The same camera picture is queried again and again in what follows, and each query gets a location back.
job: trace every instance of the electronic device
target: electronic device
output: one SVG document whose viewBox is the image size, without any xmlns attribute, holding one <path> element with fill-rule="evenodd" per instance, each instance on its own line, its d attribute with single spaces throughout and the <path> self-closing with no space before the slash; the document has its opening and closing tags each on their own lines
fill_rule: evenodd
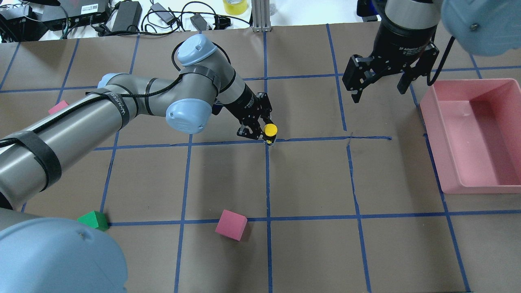
<svg viewBox="0 0 521 293">
<path fill-rule="evenodd" d="M 0 10 L 2 41 L 6 43 L 39 40 L 48 29 L 41 22 L 34 21 L 38 18 L 41 18 L 41 15 L 33 12 L 30 6 Z"/>
<path fill-rule="evenodd" d="M 200 15 L 199 13 L 190 17 L 190 21 L 192 22 L 192 24 L 198 31 L 212 30 L 212 27 L 210 26 L 210 24 L 208 22 L 206 22 L 204 17 L 202 15 Z"/>
<path fill-rule="evenodd" d="M 150 7 L 152 11 L 166 10 L 160 3 L 156 3 Z M 171 25 L 176 19 L 170 12 L 156 12 L 156 15 L 164 21 L 167 25 Z"/>
<path fill-rule="evenodd" d="M 72 25 L 86 26 L 102 23 L 110 16 L 109 0 L 62 0 L 61 6 L 45 6 L 42 21 L 52 31 L 65 27 L 66 14 Z"/>
<path fill-rule="evenodd" d="M 137 1 L 120 2 L 112 31 L 136 31 L 142 11 L 141 4 Z"/>
</svg>

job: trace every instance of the yellow tape roll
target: yellow tape roll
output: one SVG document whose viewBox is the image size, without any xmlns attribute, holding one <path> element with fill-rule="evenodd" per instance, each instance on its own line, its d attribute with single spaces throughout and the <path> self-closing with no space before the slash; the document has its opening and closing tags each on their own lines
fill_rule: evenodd
<svg viewBox="0 0 521 293">
<path fill-rule="evenodd" d="M 225 11 L 229 15 L 243 14 L 248 8 L 248 2 L 246 0 L 222 0 L 225 6 Z"/>
</svg>

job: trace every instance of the pink tray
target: pink tray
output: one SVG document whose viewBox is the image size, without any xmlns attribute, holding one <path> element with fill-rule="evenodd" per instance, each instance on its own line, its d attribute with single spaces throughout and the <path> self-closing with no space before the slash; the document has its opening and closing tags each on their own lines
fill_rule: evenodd
<svg viewBox="0 0 521 293">
<path fill-rule="evenodd" d="M 440 80 L 420 106 L 443 192 L 521 193 L 516 80 Z"/>
</svg>

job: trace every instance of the pink cube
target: pink cube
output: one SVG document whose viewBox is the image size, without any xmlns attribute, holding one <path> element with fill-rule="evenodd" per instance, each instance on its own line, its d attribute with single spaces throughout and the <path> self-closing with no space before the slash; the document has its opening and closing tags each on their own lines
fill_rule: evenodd
<svg viewBox="0 0 521 293">
<path fill-rule="evenodd" d="M 248 219 L 245 216 L 224 210 L 215 232 L 240 241 L 244 228 L 246 227 L 246 222 L 248 222 Z"/>
<path fill-rule="evenodd" d="M 54 107 L 50 108 L 48 112 L 49 112 L 50 115 L 52 115 L 52 114 L 58 112 L 59 110 L 67 107 L 68 105 L 69 104 L 67 104 L 67 102 L 61 101 L 58 104 L 56 104 Z"/>
</svg>

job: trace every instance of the yellow cylinder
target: yellow cylinder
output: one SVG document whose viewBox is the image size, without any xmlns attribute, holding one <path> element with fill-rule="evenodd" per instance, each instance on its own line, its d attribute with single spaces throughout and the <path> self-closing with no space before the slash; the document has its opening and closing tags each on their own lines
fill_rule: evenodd
<svg viewBox="0 0 521 293">
<path fill-rule="evenodd" d="M 248 2 L 246 0 L 222 0 L 225 6 L 225 11 L 229 15 L 243 14 L 248 8 Z"/>
<path fill-rule="evenodd" d="M 264 126 L 264 133 L 269 137 L 275 136 L 278 131 L 279 129 L 275 124 L 269 123 Z"/>
</svg>

